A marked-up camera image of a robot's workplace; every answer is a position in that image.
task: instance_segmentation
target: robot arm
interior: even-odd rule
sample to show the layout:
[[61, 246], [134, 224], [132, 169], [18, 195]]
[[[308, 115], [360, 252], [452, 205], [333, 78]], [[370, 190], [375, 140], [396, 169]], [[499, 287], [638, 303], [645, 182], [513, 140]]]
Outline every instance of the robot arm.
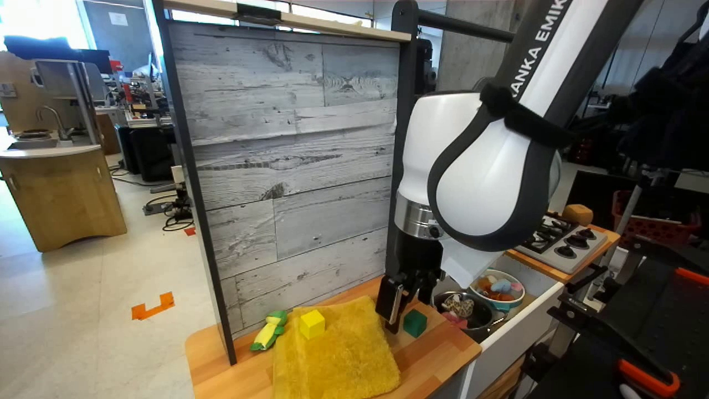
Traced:
[[415, 103], [394, 224], [412, 239], [438, 239], [443, 270], [460, 286], [541, 222], [550, 176], [559, 176], [555, 149], [570, 144], [559, 127], [581, 106], [641, 3], [529, 3], [492, 85]]

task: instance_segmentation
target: wooden table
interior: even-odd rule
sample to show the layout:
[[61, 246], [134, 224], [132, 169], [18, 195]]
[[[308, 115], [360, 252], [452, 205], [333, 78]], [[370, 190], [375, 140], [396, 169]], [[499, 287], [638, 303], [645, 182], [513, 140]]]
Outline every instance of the wooden table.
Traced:
[[576, 272], [559, 270], [559, 268], [553, 268], [553, 265], [550, 265], [550, 264], [545, 264], [545, 262], [541, 262], [541, 260], [527, 256], [524, 252], [521, 252], [521, 250], [517, 250], [517, 249], [509, 249], [507, 255], [513, 256], [513, 260], [519, 260], [519, 262], [522, 262], [522, 264], [529, 265], [529, 268], [535, 268], [535, 270], [550, 274], [550, 276], [555, 279], [555, 281], [568, 283], [568, 281], [572, 281], [581, 270], [585, 270], [587, 265], [592, 265], [593, 262], [599, 262], [599, 260], [600, 260], [607, 250], [612, 250], [612, 249], [618, 243], [618, 239], [621, 239], [621, 234], [613, 233], [613, 231], [605, 231], [605, 228], [600, 228], [600, 227], [590, 227], [590, 228], [592, 228], [593, 233], [599, 233], [599, 234], [605, 234], [605, 242], [603, 242], [593, 252], [590, 252], [590, 255], [582, 260], [582, 264], [576, 268]]
[[[376, 292], [378, 276], [329, 297], [323, 303], [349, 301], [363, 295], [376, 297]], [[435, 307], [418, 301], [409, 307], [416, 307], [428, 317], [428, 328], [418, 338], [404, 331], [398, 335], [387, 333], [387, 342], [400, 371], [400, 385], [385, 396], [430, 396], [457, 371], [481, 355], [481, 345], [447, 324]], [[195, 396], [271, 396], [272, 350], [252, 355], [247, 352], [247, 345], [255, 335], [240, 337], [232, 342], [240, 364], [229, 366], [220, 337], [220, 328], [210, 326], [186, 338], [186, 360], [195, 384]]]
[[127, 233], [100, 146], [3, 151], [0, 169], [37, 250]]

